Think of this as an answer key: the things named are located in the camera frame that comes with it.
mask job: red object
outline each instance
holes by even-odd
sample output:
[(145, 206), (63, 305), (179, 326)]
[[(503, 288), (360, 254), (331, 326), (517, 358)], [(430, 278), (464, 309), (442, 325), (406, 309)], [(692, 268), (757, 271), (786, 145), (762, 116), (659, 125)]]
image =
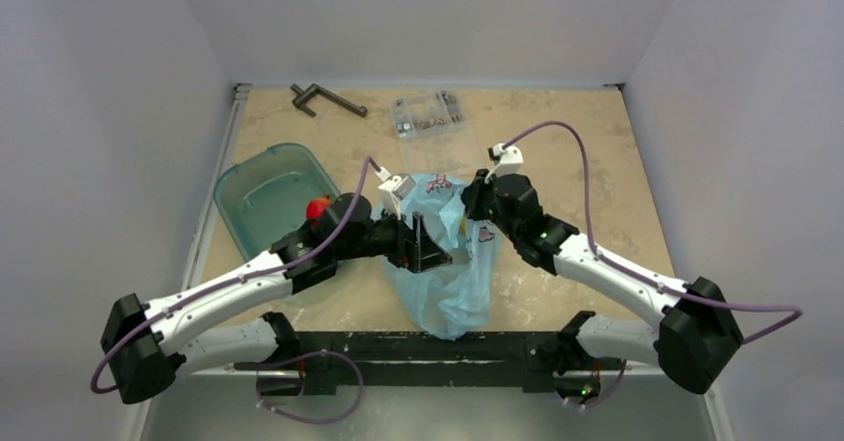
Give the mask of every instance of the red object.
[(308, 220), (312, 220), (312, 225), (315, 226), (319, 217), (322, 216), (322, 212), (324, 212), (329, 205), (331, 205), (331, 199), (328, 195), (318, 197), (308, 203), (308, 209), (305, 211), (305, 216)]

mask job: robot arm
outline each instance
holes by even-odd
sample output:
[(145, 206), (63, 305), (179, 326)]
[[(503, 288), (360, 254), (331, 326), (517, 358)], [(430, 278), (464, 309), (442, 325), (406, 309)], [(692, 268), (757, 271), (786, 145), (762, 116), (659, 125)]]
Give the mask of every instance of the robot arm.
[[(333, 277), (340, 261), (383, 255), (396, 267), (413, 273), (451, 263), (451, 257), (431, 240), (419, 214), (412, 215), (408, 227), (396, 210), (408, 191), (408, 177), (387, 174), (385, 179), (382, 195), (389, 196), (393, 204), (385, 205), (377, 220), (370, 217), (372, 208), (364, 197), (351, 208), (352, 194), (343, 194), (317, 219), (221, 277), (145, 304), (135, 294), (114, 303), (101, 338), (105, 352), (141, 324), (154, 320), (108, 362), (123, 402), (148, 399), (177, 376), (201, 369), (295, 356), (296, 334), (281, 314), (264, 314), (238, 327), (215, 327), (248, 309)], [(333, 241), (305, 258), (334, 232), (349, 210), (347, 222)], [(299, 262), (288, 270), (277, 270), (293, 260)], [(176, 304), (181, 304), (178, 310), (172, 308)]]
[[(529, 179), (517, 174), (522, 165), (517, 148), (498, 144), (490, 149), (490, 156), (494, 169), (479, 170), (461, 194), (466, 217), (493, 222), (526, 263), (585, 284), (641, 319), (613, 321), (592, 312), (577, 314), (556, 337), (556, 372), (562, 374), (567, 366), (591, 365), (594, 358), (623, 358), (658, 365), (687, 390), (706, 392), (741, 345), (736, 321), (727, 310), (693, 304), (660, 288), (723, 301), (718, 286), (703, 278), (684, 284), (600, 248), (617, 267), (608, 265), (595, 257), (588, 239), (576, 227), (542, 211)], [(413, 214), (408, 227), (400, 213), (401, 199), (413, 188), (412, 179), (392, 176), (381, 168), (379, 176), (385, 210), (378, 220), (370, 218), (371, 206), (363, 197), (350, 209), (352, 195), (343, 194), (318, 219), (309, 220), (222, 277), (146, 304), (134, 294), (118, 300), (101, 339), (105, 352), (148, 324), (108, 362), (123, 402), (148, 399), (177, 376), (208, 367), (272, 363), (300, 354), (296, 332), (281, 314), (265, 314), (239, 327), (215, 327), (252, 307), (333, 277), (339, 261), (383, 255), (396, 267), (414, 273), (450, 263), (450, 256), (426, 232), (421, 216)], [(306, 257), (324, 245), (344, 217), (347, 223), (336, 238), (321, 252)], [(288, 270), (276, 270), (293, 261), (298, 262)], [(659, 280), (658, 288), (630, 274)], [(174, 304), (181, 305), (171, 312)]]
[(489, 154), (493, 170), (479, 170), (461, 194), (467, 218), (490, 220), (526, 263), (584, 284), (642, 320), (613, 321), (581, 312), (560, 333), (565, 356), (578, 361), (611, 356), (657, 365), (683, 388), (706, 392), (743, 337), (730, 311), (683, 300), (667, 289), (724, 302), (718, 286), (704, 278), (687, 284), (654, 273), (603, 247), (597, 247), (598, 257), (585, 234), (543, 212), (530, 180), (517, 174), (522, 165), (517, 148), (498, 144)]

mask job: gray wall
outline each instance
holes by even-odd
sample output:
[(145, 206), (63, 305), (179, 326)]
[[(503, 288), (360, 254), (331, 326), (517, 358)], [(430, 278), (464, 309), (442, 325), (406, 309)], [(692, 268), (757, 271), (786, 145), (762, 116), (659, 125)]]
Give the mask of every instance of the gray wall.
[(189, 0), (240, 82), (627, 80), (672, 0)]
[(227, 86), (185, 0), (0, 0), (0, 438), (122, 439), (98, 339), (178, 287)]
[(806, 310), (725, 371), (739, 439), (844, 429), (842, 15), (844, 0), (676, 0), (625, 91), (680, 274)]

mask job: plastic bag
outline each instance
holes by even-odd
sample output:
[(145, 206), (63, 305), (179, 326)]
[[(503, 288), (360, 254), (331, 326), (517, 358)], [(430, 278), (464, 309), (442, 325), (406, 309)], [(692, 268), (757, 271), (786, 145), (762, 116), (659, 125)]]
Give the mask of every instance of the plastic bag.
[[(501, 236), (491, 222), (466, 220), (460, 179), (439, 174), (414, 174), (416, 187), (401, 203), (405, 221), (413, 212), (424, 216), (431, 238), (449, 252), (451, 265), (411, 274), (384, 260), (384, 274), (395, 287), (410, 319), (422, 330), (456, 339), (490, 321), (490, 285)], [(381, 208), (375, 210), (375, 216)]]

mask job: beige work surface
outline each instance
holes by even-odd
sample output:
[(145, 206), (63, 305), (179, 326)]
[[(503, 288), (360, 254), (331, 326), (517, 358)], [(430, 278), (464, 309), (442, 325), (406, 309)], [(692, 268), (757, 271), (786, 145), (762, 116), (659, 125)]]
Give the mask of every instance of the beige work surface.
[[(252, 90), (232, 163), (243, 162), (280, 142), (297, 142), (314, 153), (341, 192), (354, 190), (366, 155), (372, 155), (393, 173), (424, 170), (404, 167), (389, 118), (391, 103), (415, 90), (338, 93), (369, 108), (368, 116), (358, 117), (317, 97), (309, 102), (317, 114), (311, 118), (293, 107), (294, 94), (290, 91)], [(619, 92), (462, 90), (458, 95), (478, 141), (477, 146), (465, 150), (477, 151), (482, 161), (487, 160), (487, 147), (538, 122), (565, 120), (576, 127), (589, 155), (592, 217), (598, 243), (642, 266), (673, 275)], [(525, 155), (521, 173), (532, 181), (545, 212), (585, 230), (583, 169), (573, 137), (560, 127), (547, 127), (523, 139), (519, 148)], [(379, 200), (378, 183), (377, 177), (369, 176), (363, 192), (373, 205)], [(225, 224), (218, 219), (202, 280), (211, 280), (243, 263)], [(419, 330), (384, 278), (380, 258), (349, 264), (351, 267), (333, 279), (243, 313), (226, 325), (247, 322), (273, 310), (285, 313), (297, 330)], [(527, 265), (507, 241), (495, 268), (491, 302), (490, 323), (484, 328), (488, 331), (555, 331), (580, 310), (633, 318), (603, 295)]]

